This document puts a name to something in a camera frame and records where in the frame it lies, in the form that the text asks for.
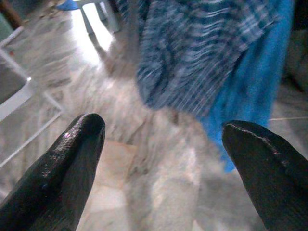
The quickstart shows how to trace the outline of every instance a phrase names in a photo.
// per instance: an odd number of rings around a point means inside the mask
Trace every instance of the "blue plaid cloth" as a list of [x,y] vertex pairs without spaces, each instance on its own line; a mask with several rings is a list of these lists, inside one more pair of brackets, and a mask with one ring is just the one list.
[[[197,117],[207,115],[236,60],[276,21],[267,0],[136,2],[142,100]],[[128,0],[117,3],[127,20]]]

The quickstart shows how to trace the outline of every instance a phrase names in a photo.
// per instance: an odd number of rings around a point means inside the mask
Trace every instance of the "floor tile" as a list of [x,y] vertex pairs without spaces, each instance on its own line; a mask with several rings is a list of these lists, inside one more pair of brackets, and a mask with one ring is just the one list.
[[271,121],[270,130],[286,139],[308,159],[308,119]]
[[136,231],[131,228],[126,208],[90,213],[77,231]]
[[222,189],[217,194],[214,210],[217,213],[230,213],[247,220],[257,216],[257,212],[241,182],[234,184],[224,181]]
[[290,84],[280,86],[272,118],[308,117],[308,96]]
[[122,188],[137,148],[106,140],[96,170],[97,184]]
[[197,223],[197,221],[193,221],[193,224],[192,224],[192,231],[204,231],[200,226],[199,224]]
[[204,231],[216,231],[215,230],[215,213],[211,209],[198,208],[195,215],[198,226]]
[[127,205],[126,198],[122,190],[103,185],[93,185],[88,201],[90,203],[90,213],[122,208]]
[[247,219],[233,217],[232,215],[216,217],[215,231],[255,231]]
[[214,208],[217,195],[222,190],[224,181],[218,178],[202,179],[199,190],[199,207]]

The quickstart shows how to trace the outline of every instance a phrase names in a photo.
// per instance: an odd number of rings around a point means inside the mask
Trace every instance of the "white metal frame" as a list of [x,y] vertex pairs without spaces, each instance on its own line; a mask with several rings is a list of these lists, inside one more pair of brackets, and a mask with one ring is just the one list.
[[[32,78],[28,76],[25,70],[18,65],[4,50],[0,48],[0,56],[2,56],[20,75],[20,77],[26,79],[26,84],[13,96],[0,104],[0,122],[4,120],[9,114],[14,112],[22,104],[28,101],[35,93],[38,92],[38,88]],[[10,154],[2,163],[0,163],[0,169],[14,158],[24,147],[26,147],[31,141],[34,140],[43,130],[45,130],[53,121],[55,121],[60,115],[68,115],[66,110],[47,92],[43,92],[42,96],[51,103],[54,107],[59,109],[59,112],[53,116],[49,121],[42,125],[30,138],[28,138],[20,147],[18,147],[12,154]]]
[[18,27],[13,33],[11,33],[7,38],[0,42],[0,47],[4,47],[10,43],[14,38],[16,38],[24,30],[23,26]]

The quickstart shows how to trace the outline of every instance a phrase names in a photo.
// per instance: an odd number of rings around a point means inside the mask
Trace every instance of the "white chair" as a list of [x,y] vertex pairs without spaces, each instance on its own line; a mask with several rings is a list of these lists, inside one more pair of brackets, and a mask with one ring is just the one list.
[[[38,92],[38,87],[30,76],[2,49],[0,49],[0,78],[9,75],[10,81],[0,81],[0,123],[12,112],[22,106],[32,96]],[[16,147],[15,151],[5,156],[0,156],[0,168],[2,168],[9,160],[18,154],[26,145],[28,145],[35,137],[37,137],[44,129],[46,129],[60,115],[67,113],[65,109],[54,100],[47,92],[43,92],[42,96],[59,109],[50,120],[43,124],[37,131],[34,131],[23,144]]]
[[[81,10],[82,13],[82,17],[83,17],[83,21],[86,25],[86,29],[88,34],[92,34],[94,33],[92,26],[87,18],[86,13],[83,10],[83,6],[89,3],[94,3],[96,10],[97,10],[97,14],[100,18],[101,21],[106,20],[107,18],[107,22],[108,22],[108,27],[112,32],[117,32],[120,30],[120,25],[117,21],[117,18],[108,2],[108,0],[74,0],[78,6],[78,8]],[[101,7],[101,3],[104,5],[104,8],[106,10],[106,15],[104,14],[102,7]]]

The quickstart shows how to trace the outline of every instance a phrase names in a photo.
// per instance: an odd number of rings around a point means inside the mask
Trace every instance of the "turquoise cloth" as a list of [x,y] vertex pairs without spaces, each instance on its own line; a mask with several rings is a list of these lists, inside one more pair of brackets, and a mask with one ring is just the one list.
[[78,6],[73,0],[67,0],[61,5],[58,5],[57,9],[62,10],[62,11],[71,11],[71,10],[78,9]]
[[210,139],[222,153],[225,172],[234,164],[222,145],[223,124],[245,120],[267,126],[282,77],[291,31],[293,0],[273,0],[279,18],[273,28],[254,42],[224,83],[208,117],[199,118]]

